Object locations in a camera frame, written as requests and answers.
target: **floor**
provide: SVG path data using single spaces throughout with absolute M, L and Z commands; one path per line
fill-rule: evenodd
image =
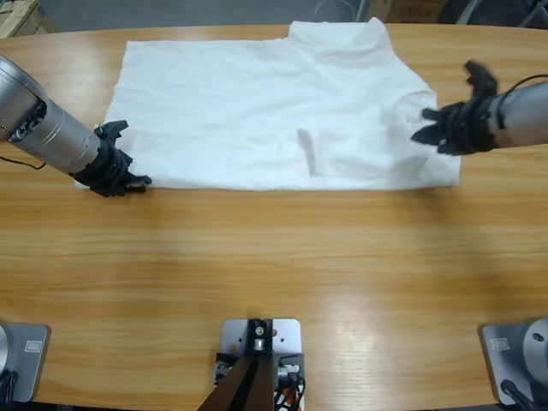
M 360 0 L 40 0 L 60 31 L 351 21 Z

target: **wooden table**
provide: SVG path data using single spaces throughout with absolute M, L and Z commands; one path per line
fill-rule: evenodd
M 389 30 L 440 104 L 469 98 L 469 58 L 491 66 L 502 90 L 548 67 L 548 32 Z M 286 32 L 59 33 L 3 40 L 0 53 L 92 127 L 126 40 Z M 0 164 L 0 179 L 0 315 L 52 329 L 40 401 L 194 410 L 211 389 L 223 321 L 263 316 L 300 320 L 312 411 L 494 402 L 480 325 L 548 315 L 544 146 L 466 157 L 458 187 L 400 192 L 104 199 L 51 168 Z

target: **label sticker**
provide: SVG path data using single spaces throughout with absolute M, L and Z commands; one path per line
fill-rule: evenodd
M 26 353 L 41 353 L 42 352 L 42 342 L 41 341 L 27 341 L 25 344 Z
M 508 338 L 492 338 L 491 347 L 494 351 L 504 351 L 506 349 L 510 349 Z

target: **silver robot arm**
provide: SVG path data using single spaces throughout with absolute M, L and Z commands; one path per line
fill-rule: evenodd
M 470 101 L 423 110 L 423 117 L 435 124 L 419 130 L 412 140 L 452 155 L 548 143 L 548 81 L 517 88 L 548 74 L 527 77 L 497 95 L 497 80 L 484 66 L 469 61 L 465 68 L 474 87 Z
M 104 197 L 144 192 L 152 180 L 128 171 L 115 148 L 125 121 L 88 130 L 46 95 L 29 74 L 0 56 L 0 142 L 28 152 Z

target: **wooden crate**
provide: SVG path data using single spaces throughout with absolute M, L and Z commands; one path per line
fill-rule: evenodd
M 52 33 L 56 29 L 39 9 L 38 0 L 14 0 L 0 9 L 0 39 Z
M 447 0 L 372 0 L 366 21 L 377 17 L 388 23 L 435 23 Z

